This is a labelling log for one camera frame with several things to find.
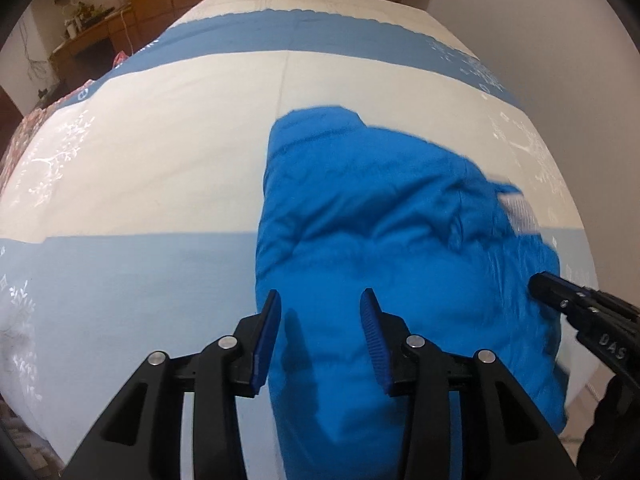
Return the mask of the blue padded jacket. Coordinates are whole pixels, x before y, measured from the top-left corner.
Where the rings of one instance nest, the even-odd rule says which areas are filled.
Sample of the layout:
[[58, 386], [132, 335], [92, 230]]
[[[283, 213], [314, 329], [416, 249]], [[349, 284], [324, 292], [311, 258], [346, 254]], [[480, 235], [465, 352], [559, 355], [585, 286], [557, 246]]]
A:
[[506, 202], [520, 196], [469, 159], [341, 107], [274, 123], [256, 297], [276, 290], [282, 301], [269, 390], [288, 478], [395, 477], [407, 402], [376, 381], [366, 289], [442, 350], [495, 351], [564, 428], [560, 317], [527, 290], [560, 260], [533, 221], [513, 225]]

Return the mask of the blue and white striped bedsheet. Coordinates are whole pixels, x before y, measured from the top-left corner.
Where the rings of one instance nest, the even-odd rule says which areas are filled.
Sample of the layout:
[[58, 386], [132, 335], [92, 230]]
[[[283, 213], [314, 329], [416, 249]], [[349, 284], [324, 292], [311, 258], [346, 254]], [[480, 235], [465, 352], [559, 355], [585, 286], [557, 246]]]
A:
[[[151, 352], [255, 312], [270, 131], [341, 107], [514, 186], [558, 272], [596, 280], [582, 219], [521, 105], [448, 29], [383, 0], [203, 0], [64, 104], [1, 194], [1, 393], [69, 460]], [[560, 319], [565, 409], [597, 369]], [[269, 382], [239, 407], [248, 472], [285, 474]]]

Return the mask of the pink floral quilt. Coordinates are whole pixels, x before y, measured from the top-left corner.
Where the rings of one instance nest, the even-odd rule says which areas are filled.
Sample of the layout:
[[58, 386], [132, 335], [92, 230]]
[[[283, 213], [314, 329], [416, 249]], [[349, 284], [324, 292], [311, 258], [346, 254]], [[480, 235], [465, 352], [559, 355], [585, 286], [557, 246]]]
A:
[[70, 104], [73, 99], [76, 99], [82, 92], [88, 90], [93, 83], [93, 79], [88, 79], [73, 92], [67, 93], [66, 96], [63, 96], [45, 108], [37, 107], [22, 119], [10, 137], [8, 147], [4, 150], [1, 157], [1, 191], [4, 191], [6, 188], [18, 162], [42, 125], [54, 112], [64, 104]]

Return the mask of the wooden desk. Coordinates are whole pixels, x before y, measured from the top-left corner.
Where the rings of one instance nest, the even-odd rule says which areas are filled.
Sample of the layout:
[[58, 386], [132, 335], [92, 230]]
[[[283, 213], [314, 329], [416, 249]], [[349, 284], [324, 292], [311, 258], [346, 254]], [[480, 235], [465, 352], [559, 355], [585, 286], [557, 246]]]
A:
[[53, 50], [49, 60], [58, 79], [74, 90], [109, 72], [120, 52], [130, 56], [141, 47], [134, 11], [126, 6], [74, 39], [64, 41]]

